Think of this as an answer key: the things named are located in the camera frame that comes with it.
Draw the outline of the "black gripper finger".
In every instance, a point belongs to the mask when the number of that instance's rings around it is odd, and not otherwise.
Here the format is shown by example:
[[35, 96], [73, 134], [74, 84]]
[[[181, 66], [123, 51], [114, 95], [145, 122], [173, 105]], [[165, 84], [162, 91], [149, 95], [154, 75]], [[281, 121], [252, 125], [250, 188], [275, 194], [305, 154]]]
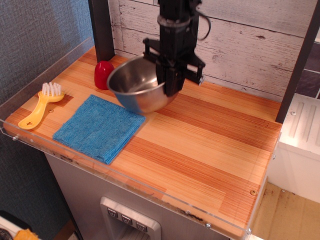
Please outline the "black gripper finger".
[[155, 64], [155, 72], [158, 85], [166, 82], [166, 67], [161, 63], [157, 62]]
[[184, 84], [185, 76], [182, 69], [169, 67], [165, 69], [165, 94], [168, 97], [178, 93]]

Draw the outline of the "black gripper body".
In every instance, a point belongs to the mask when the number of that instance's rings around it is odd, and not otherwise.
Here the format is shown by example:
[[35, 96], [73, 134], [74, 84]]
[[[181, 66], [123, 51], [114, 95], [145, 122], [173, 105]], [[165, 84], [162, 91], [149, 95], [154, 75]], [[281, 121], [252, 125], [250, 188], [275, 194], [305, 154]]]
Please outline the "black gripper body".
[[206, 64], [195, 54], [198, 21], [160, 21], [159, 40], [145, 38], [143, 57], [166, 68], [182, 69], [184, 77], [198, 85], [204, 80]]

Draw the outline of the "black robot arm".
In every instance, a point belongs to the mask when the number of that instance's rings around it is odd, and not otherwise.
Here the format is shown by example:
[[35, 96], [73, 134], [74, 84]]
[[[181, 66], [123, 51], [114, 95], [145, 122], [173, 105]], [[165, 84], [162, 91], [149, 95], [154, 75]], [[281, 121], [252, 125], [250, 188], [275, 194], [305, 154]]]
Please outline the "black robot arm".
[[195, 54], [198, 41], [200, 0], [159, 0], [159, 40], [145, 38], [144, 58], [155, 63], [159, 85], [174, 96], [182, 90], [185, 79], [203, 81], [206, 64]]

